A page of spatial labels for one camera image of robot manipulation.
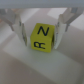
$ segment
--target yellow block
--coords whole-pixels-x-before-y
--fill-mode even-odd
[[[32,49],[50,52],[54,28],[54,25],[37,23],[30,37]]]

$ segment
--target cube top face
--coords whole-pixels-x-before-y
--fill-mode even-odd
[[[39,38],[44,40],[49,40],[54,34],[54,25],[37,23],[31,34],[31,38]]]
[[[32,49],[50,52],[54,29],[54,25],[37,23],[30,37]]]

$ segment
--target letter cube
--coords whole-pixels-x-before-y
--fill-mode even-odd
[[[50,52],[54,36],[54,25],[37,23],[31,36],[31,48],[44,52]]]

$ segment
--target yellow cube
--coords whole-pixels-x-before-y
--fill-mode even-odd
[[[54,25],[37,23],[30,37],[32,49],[50,52],[54,28]]]

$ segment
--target black letter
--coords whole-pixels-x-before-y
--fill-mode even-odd
[[[41,44],[45,45],[45,43],[34,42],[34,47],[45,49],[45,48],[41,47]]]
[[[45,33],[43,27],[41,26],[37,34],[40,33],[40,30],[41,30],[41,29],[42,29],[42,31],[43,31],[43,34],[44,34],[45,36],[47,36],[47,33],[48,33],[48,31],[49,31],[49,27],[47,28],[47,31],[46,31],[46,33]]]

